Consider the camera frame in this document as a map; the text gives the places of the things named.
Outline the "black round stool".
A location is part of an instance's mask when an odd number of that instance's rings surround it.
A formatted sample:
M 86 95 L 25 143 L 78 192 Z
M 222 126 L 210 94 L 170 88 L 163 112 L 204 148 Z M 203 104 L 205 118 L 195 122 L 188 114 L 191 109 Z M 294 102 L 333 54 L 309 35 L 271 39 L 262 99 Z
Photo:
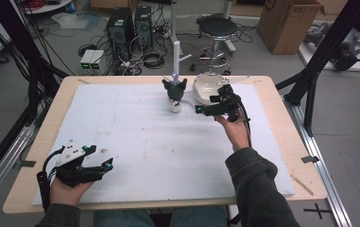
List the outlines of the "black round stool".
M 229 19 L 221 17 L 203 18 L 199 22 L 199 33 L 202 37 L 212 38 L 213 44 L 197 52 L 191 69 L 195 70 L 198 63 L 206 65 L 209 71 L 214 68 L 225 67 L 224 75 L 228 76 L 231 73 L 230 54 L 226 50 L 221 50 L 219 44 L 233 38 L 237 30 L 236 23 Z

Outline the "aluminium rail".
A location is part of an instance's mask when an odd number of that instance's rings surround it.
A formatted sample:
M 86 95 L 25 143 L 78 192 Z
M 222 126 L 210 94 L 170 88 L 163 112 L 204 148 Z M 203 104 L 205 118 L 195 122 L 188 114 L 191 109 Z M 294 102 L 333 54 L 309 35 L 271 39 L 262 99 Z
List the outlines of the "aluminium rail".
M 336 190 L 331 174 L 325 164 L 321 155 L 317 142 L 313 136 L 310 136 L 307 129 L 303 126 L 304 113 L 300 106 L 293 106 L 284 101 L 284 106 L 293 119 L 294 125 L 300 134 L 301 141 L 307 148 L 309 157 L 312 159 L 312 164 L 318 172 L 318 176 L 322 180 L 326 191 L 326 201 L 330 207 L 330 214 L 334 217 L 334 222 L 337 227 L 352 227 L 350 217 L 345 209 L 345 206 Z
M 0 156 L 0 186 L 7 178 L 20 154 L 29 144 L 29 140 L 33 136 L 34 131 L 34 126 L 22 127 L 22 129 L 15 136 L 12 136 L 11 140 L 2 148 L 3 154 Z

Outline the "thin wooden stick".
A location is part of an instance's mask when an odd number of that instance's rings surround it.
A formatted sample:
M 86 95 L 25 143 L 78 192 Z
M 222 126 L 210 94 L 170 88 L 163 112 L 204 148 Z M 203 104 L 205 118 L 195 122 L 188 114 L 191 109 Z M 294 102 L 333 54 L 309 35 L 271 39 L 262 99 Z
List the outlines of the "thin wooden stick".
M 297 178 L 297 177 L 294 176 L 293 174 L 291 174 L 290 177 L 291 177 L 297 184 L 299 184 L 308 194 L 310 194 L 311 196 L 314 196 L 314 192 L 313 192 L 305 183 L 303 183 L 299 178 Z

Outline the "black and white plush toy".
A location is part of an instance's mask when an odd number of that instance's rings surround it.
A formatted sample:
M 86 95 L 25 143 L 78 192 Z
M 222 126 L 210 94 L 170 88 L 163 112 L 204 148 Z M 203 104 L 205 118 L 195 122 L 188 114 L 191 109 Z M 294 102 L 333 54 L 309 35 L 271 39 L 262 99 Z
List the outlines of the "black and white plush toy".
M 180 80 L 180 75 L 177 72 L 172 74 L 171 79 L 163 78 L 163 87 L 167 92 L 170 100 L 170 111 L 172 113 L 179 113 L 181 110 L 181 100 L 184 96 L 184 91 L 187 86 L 188 79 Z

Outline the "large black computer tower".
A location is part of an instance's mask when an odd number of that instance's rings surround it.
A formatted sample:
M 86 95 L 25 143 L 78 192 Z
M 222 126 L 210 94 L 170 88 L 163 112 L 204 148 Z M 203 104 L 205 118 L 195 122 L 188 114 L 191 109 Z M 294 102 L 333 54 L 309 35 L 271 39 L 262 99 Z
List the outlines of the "large black computer tower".
M 123 60 L 132 58 L 133 46 L 130 43 L 135 38 L 132 11 L 130 8 L 114 8 L 106 25 L 112 52 Z

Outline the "black metal frame strut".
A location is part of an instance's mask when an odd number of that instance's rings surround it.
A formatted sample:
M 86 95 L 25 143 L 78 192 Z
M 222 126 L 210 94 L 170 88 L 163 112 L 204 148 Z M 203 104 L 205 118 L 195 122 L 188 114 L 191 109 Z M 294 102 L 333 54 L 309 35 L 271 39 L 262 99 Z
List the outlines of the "black metal frame strut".
M 313 136 L 312 118 L 318 76 L 327 62 L 335 54 L 336 49 L 341 45 L 348 33 L 354 28 L 359 20 L 360 0 L 348 0 L 335 19 L 329 33 L 318 46 L 307 65 L 295 76 L 275 85 L 277 90 L 281 90 L 293 84 L 291 91 L 284 96 L 285 101 L 293 106 L 299 106 L 301 99 L 304 96 L 307 96 L 303 127 L 310 137 Z

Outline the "person's right hand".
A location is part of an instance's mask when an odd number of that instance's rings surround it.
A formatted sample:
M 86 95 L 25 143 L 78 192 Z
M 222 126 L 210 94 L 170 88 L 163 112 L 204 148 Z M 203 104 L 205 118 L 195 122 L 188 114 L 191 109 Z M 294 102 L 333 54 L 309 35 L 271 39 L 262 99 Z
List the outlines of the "person's right hand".
M 236 116 L 237 119 L 234 122 L 229 121 L 222 115 L 214 117 L 214 120 L 224 128 L 234 151 L 250 147 L 249 131 L 245 118 L 240 110 L 237 110 Z

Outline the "white cracked-egg bowl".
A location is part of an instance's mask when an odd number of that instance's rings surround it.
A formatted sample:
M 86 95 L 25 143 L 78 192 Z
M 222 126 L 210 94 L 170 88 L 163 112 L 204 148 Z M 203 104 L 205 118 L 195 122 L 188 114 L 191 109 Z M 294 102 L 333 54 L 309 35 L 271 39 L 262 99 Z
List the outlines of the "white cracked-egg bowl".
M 217 90 L 222 87 L 224 78 L 215 72 L 199 74 L 193 82 L 194 98 L 201 104 L 211 105 L 210 96 L 217 96 Z

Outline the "person's leg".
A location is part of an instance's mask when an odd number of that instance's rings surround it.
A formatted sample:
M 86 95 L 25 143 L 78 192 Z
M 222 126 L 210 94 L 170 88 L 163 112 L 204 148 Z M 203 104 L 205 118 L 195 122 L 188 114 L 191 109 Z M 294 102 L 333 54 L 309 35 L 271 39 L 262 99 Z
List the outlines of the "person's leg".
M 228 227 L 224 206 L 201 206 L 175 209 L 169 227 Z
M 155 227 L 146 210 L 109 210 L 94 213 L 94 227 Z

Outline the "black tape cross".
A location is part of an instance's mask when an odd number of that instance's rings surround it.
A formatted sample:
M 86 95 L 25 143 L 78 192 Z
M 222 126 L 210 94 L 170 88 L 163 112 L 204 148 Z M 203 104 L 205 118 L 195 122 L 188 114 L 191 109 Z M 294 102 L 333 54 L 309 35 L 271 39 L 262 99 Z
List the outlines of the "black tape cross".
M 318 206 L 317 203 L 315 203 L 314 208 L 304 208 L 304 212 L 310 212 L 310 213 L 316 213 L 319 219 L 323 219 L 324 214 L 331 214 L 332 211 L 329 209 L 322 209 Z

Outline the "clear plastic sheet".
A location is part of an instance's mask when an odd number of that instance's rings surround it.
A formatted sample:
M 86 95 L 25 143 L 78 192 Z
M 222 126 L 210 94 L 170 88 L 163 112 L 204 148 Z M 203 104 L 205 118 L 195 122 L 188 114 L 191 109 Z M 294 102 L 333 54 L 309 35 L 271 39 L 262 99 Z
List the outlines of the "clear plastic sheet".
M 61 29 L 83 29 L 88 24 L 88 20 L 79 19 L 75 14 L 61 12 L 51 17 L 52 20 L 60 25 Z

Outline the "person's left hand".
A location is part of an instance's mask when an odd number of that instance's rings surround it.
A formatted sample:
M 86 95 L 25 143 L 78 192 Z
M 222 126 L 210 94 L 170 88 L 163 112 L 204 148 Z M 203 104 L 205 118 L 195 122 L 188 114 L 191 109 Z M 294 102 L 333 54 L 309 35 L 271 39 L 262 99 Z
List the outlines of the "person's left hand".
M 83 183 L 71 187 L 56 178 L 50 188 L 50 203 L 77 206 L 83 194 L 92 185 L 92 183 Z

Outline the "person's right leg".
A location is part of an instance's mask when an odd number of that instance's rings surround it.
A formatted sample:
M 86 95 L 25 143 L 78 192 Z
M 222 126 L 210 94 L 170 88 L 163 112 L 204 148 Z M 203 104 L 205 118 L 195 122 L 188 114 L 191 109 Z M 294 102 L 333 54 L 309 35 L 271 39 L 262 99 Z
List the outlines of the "person's right leg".
M 169 227 L 228 227 L 224 206 L 201 206 L 175 209 Z

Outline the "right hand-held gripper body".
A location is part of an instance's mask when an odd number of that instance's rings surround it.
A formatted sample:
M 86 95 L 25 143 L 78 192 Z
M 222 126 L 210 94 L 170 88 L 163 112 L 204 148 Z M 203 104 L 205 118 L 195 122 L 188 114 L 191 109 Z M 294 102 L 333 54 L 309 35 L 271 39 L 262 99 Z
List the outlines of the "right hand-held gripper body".
M 240 110 L 244 118 L 249 121 L 241 97 L 237 95 L 231 87 L 232 83 L 232 79 L 224 79 L 221 82 L 222 87 L 217 90 L 221 100 L 220 102 L 212 102 L 212 105 L 205 106 L 204 114 L 206 116 L 227 114 L 229 117 L 228 120 L 234 122 L 237 119 L 237 110 Z

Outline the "white branched stand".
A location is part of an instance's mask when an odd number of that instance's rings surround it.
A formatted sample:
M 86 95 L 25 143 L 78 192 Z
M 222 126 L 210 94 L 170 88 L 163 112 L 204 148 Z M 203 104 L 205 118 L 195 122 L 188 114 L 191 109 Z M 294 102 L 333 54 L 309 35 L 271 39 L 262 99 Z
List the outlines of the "white branched stand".
M 180 57 L 180 41 L 175 42 L 174 44 L 174 54 L 173 54 L 173 72 L 177 72 L 178 74 L 180 74 L 180 62 L 182 60 L 185 60 L 187 58 L 190 58 L 190 55 L 187 55 L 185 57 Z

